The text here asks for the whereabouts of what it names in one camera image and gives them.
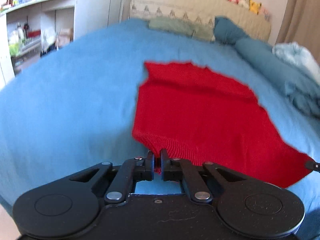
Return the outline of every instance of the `red garment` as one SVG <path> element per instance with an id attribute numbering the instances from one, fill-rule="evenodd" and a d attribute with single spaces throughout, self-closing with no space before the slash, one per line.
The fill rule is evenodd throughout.
<path id="1" fill-rule="evenodd" d="M 288 187 L 310 173 L 306 154 L 285 144 L 254 93 L 192 63 L 145 63 L 133 137 L 156 157 L 212 161 Z"/>

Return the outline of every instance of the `metal screw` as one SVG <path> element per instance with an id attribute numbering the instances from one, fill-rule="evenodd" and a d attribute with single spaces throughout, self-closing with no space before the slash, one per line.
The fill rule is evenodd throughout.
<path id="1" fill-rule="evenodd" d="M 199 200 L 206 200 L 210 198 L 210 193 L 205 192 L 205 191 L 199 191 L 195 194 L 195 198 Z"/>
<path id="2" fill-rule="evenodd" d="M 122 198 L 122 193 L 118 191 L 111 191 L 107 194 L 107 198 L 110 200 L 119 200 Z"/>

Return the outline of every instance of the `curtain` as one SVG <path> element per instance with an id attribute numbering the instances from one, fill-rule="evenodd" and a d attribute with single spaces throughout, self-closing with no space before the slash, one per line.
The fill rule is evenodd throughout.
<path id="1" fill-rule="evenodd" d="M 276 43 L 293 41 L 320 64 L 320 0 L 288 0 Z"/>

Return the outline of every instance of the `bed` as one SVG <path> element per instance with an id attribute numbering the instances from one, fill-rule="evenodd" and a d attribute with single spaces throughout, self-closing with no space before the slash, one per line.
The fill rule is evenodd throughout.
<path id="1" fill-rule="evenodd" d="M 283 140 L 320 161 L 320 121 L 301 114 L 234 46 L 150 30 L 132 18 L 41 58 L 0 92 L 0 197 L 9 213 L 32 188 L 102 161 L 119 165 L 146 156 L 131 135 L 145 60 L 192 60 L 247 84 Z M 179 192 L 177 184 L 156 181 L 138 183 L 137 192 Z M 319 174 L 289 190 L 306 209 L 297 236 L 319 239 Z"/>

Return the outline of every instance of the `beige headboard cover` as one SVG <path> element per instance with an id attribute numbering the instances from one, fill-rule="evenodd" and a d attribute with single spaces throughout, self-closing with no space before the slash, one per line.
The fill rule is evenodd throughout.
<path id="1" fill-rule="evenodd" d="M 216 16 L 225 16 L 254 39 L 268 41 L 271 24 L 262 15 L 226 0 L 132 0 L 130 17 L 150 19 L 169 16 L 214 26 Z"/>

